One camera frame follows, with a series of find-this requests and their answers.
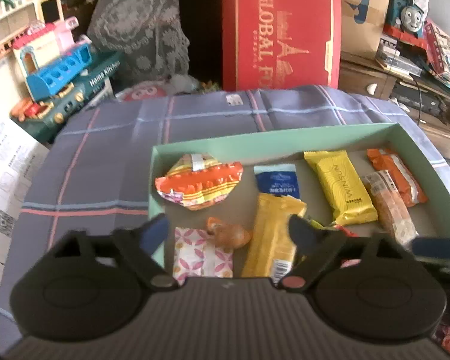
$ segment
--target ribbed black surface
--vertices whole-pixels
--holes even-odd
[[[399,346],[354,341],[322,322],[305,297],[276,290],[267,279],[214,278],[191,278],[180,290],[153,295],[135,320],[107,337],[82,343],[28,337],[6,358],[449,359],[426,339]]]

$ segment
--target drawer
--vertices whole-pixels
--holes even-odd
[[[396,78],[394,76],[366,69],[355,64],[340,63],[338,88],[341,91],[387,100],[392,93],[395,82]],[[373,92],[373,84],[376,84],[375,92]]]

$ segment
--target blue toy rack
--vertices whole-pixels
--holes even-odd
[[[89,44],[81,44],[27,77],[34,100],[56,95],[92,62]]]

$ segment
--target yellow snack package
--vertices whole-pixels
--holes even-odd
[[[276,284],[292,269],[296,245],[288,235],[288,219],[293,214],[303,217],[306,209],[304,202],[292,196],[259,193],[243,278],[270,276]]]
[[[345,150],[304,151],[303,156],[317,173],[334,209],[336,223],[345,226],[378,219],[377,210]]]

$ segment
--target toy kitchen set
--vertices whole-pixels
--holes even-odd
[[[83,35],[75,42],[77,26],[60,0],[0,0],[0,111],[41,143],[112,93],[120,53],[92,52]]]

